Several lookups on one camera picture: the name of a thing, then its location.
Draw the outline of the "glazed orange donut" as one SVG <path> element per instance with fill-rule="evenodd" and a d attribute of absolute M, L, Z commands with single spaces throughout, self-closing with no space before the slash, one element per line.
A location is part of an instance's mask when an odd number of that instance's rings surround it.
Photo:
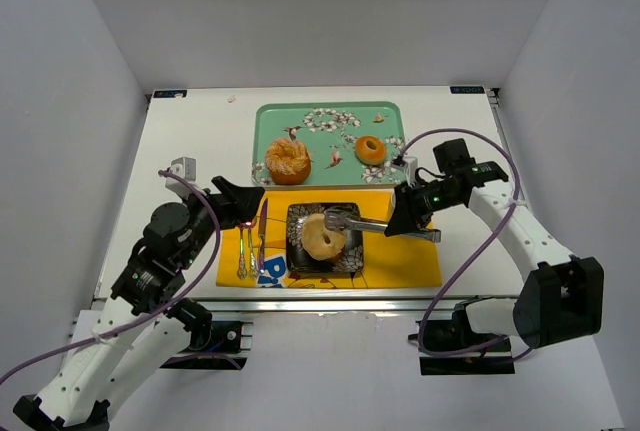
<path fill-rule="evenodd" d="M 354 152 L 361 163 L 371 166 L 382 164 L 387 155 L 385 144 L 371 135 L 359 137 L 355 142 Z"/>

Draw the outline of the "metal serving tongs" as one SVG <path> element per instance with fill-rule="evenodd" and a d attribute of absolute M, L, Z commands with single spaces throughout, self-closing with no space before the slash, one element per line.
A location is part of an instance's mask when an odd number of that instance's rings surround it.
<path fill-rule="evenodd" d="M 388 224 L 388 222 L 355 216 L 337 209 L 329 209 L 324 212 L 324 215 L 326 227 L 334 231 L 353 230 L 384 235 L 385 228 Z M 421 239 L 432 243 L 441 242 L 441 231 L 432 228 L 429 228 L 429 231 L 425 235 L 399 236 Z"/>

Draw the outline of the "pale speckled bagel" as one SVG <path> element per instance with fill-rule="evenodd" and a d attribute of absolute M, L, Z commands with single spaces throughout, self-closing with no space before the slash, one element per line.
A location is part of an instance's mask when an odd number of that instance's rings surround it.
<path fill-rule="evenodd" d="M 346 232 L 326 227 L 325 215 L 311 214 L 304 222 L 301 233 L 303 249 L 315 260 L 336 258 L 346 245 Z"/>

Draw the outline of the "brown bread slice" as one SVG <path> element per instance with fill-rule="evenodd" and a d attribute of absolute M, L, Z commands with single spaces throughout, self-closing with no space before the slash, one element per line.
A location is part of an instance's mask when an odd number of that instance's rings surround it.
<path fill-rule="evenodd" d="M 342 257 L 345 255 L 346 253 L 346 249 L 342 248 L 337 254 L 335 254 L 334 256 L 326 259 L 326 262 L 331 263 L 332 265 L 339 263 L 340 260 L 342 259 Z"/>

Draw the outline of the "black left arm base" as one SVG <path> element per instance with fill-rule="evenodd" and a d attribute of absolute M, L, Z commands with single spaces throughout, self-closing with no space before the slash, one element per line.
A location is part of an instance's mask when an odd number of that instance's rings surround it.
<path fill-rule="evenodd" d="M 252 347 L 251 321 L 213 320 L 183 351 L 166 361 L 161 369 L 239 371 Z"/>

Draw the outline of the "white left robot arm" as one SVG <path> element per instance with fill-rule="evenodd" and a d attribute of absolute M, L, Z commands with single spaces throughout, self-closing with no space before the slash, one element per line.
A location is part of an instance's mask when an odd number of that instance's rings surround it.
<path fill-rule="evenodd" d="M 188 298 L 184 278 L 209 239 L 249 222 L 265 191 L 221 176 L 215 192 L 163 172 L 178 201 L 157 207 L 89 338 L 38 393 L 19 398 L 14 414 L 33 430 L 106 430 L 110 417 L 158 368 L 184 350 L 209 356 L 211 313 Z"/>

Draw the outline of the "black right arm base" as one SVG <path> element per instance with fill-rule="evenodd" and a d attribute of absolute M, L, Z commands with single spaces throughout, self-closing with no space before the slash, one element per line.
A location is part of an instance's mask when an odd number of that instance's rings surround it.
<path fill-rule="evenodd" d="M 430 320 L 423 346 L 431 354 L 418 351 L 422 376 L 513 375 L 512 347 L 508 339 L 486 346 L 497 339 L 492 334 L 474 334 L 457 319 Z"/>

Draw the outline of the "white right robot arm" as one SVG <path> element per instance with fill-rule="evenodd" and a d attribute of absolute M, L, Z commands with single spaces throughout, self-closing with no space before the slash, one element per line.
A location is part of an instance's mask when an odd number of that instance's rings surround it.
<path fill-rule="evenodd" d="M 515 299 L 476 298 L 456 306 L 454 329 L 464 348 L 478 349 L 477 338 L 519 337 L 529 348 L 598 333 L 602 325 L 604 271 L 593 257 L 580 258 L 553 238 L 531 211 L 518 204 L 515 173 L 496 162 L 478 162 L 462 139 L 435 147 L 440 174 L 419 175 L 406 153 L 393 159 L 405 179 L 394 188 L 388 237 L 426 229 L 434 213 L 463 205 L 490 229 L 521 273 Z"/>

